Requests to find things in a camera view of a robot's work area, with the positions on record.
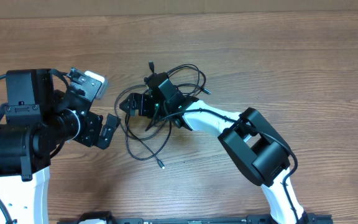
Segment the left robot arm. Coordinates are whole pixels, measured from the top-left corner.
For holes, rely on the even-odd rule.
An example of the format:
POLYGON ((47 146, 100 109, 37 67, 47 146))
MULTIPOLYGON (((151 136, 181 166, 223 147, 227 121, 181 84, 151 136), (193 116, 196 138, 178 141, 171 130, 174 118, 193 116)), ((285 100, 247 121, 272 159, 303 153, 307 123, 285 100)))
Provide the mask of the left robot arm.
POLYGON ((64 144, 107 149, 119 126, 91 112, 108 81, 72 68, 10 70, 0 106, 0 223, 47 223, 51 160, 64 144))

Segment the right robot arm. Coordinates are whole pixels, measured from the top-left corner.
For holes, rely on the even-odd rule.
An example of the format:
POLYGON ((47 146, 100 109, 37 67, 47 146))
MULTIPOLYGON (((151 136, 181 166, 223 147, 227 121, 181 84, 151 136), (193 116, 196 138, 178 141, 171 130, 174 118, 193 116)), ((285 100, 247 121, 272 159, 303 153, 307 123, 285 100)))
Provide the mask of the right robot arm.
POLYGON ((218 139, 241 174, 260 186, 276 223, 307 223, 290 177, 298 160, 288 143, 255 109, 228 112, 207 105, 193 93, 183 93, 167 73, 144 79, 147 90, 131 93, 119 107, 127 117, 145 116, 150 126, 168 121, 178 128, 202 131, 218 139))

